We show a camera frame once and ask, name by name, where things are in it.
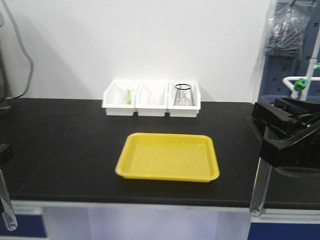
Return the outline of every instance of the white plastic bin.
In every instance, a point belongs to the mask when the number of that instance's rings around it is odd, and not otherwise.
[[[113,81],[103,93],[102,107],[111,116],[132,116],[136,112],[136,94],[140,82]]]
[[[182,86],[183,89],[177,90],[177,84],[190,85],[190,89],[187,86]],[[201,95],[197,82],[170,82],[168,93],[168,112],[170,117],[184,117],[184,118],[196,118],[201,108]]]
[[[139,116],[163,117],[167,111],[168,82],[141,82],[136,95]]]

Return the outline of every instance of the green object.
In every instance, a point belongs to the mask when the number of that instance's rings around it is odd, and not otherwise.
[[[131,100],[131,90],[128,89],[126,91],[126,100],[125,100],[125,104],[131,105],[132,104],[132,100]]]
[[[309,81],[304,78],[300,78],[298,81],[294,83],[294,90],[301,91],[308,86]]]

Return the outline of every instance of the test tube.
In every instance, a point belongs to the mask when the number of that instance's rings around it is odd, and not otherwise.
[[[11,200],[9,197],[9,193],[8,193],[5,179],[1,169],[0,169],[0,198],[4,208],[4,212],[2,213],[4,224],[9,231],[14,231],[18,226],[18,222],[14,213],[14,209],[11,204]]]
[[[267,127],[264,131],[264,137],[268,139],[276,139],[276,135]],[[251,215],[255,218],[260,217],[264,209],[271,170],[272,166],[260,157],[255,174],[251,203],[249,207]]]

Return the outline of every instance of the blue panel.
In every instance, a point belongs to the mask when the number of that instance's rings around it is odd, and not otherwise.
[[[314,49],[315,40],[320,26],[320,2],[315,7],[310,22],[306,28],[301,59],[267,56],[262,75],[259,101],[273,103],[275,98],[290,97],[291,92],[283,84],[282,79],[289,76],[305,76],[309,57]],[[314,77],[320,77],[320,71],[314,72]],[[320,81],[310,85],[308,100],[320,101]]]
[[[320,224],[251,223],[248,240],[320,240]]]
[[[4,220],[0,216],[0,236],[35,237],[46,238],[43,219],[41,215],[16,215],[18,227],[14,231],[8,231]]]

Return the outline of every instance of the black ring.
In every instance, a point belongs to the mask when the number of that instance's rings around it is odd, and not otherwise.
[[[178,87],[181,87],[183,85],[188,86],[188,88],[178,88]],[[179,83],[179,84],[175,85],[174,87],[176,89],[178,89],[178,90],[189,90],[189,89],[191,89],[191,86],[189,84],[186,84],[186,83]]]

